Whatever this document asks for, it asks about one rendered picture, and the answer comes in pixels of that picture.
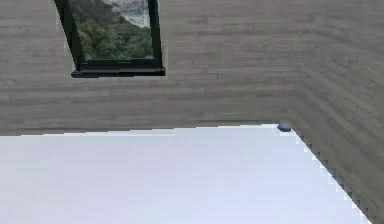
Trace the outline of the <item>black framed window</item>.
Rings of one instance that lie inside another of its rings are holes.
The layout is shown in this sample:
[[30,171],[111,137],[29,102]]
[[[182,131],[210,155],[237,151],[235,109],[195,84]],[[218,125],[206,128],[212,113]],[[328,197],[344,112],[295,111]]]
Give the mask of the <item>black framed window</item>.
[[166,74],[159,0],[54,0],[74,78]]

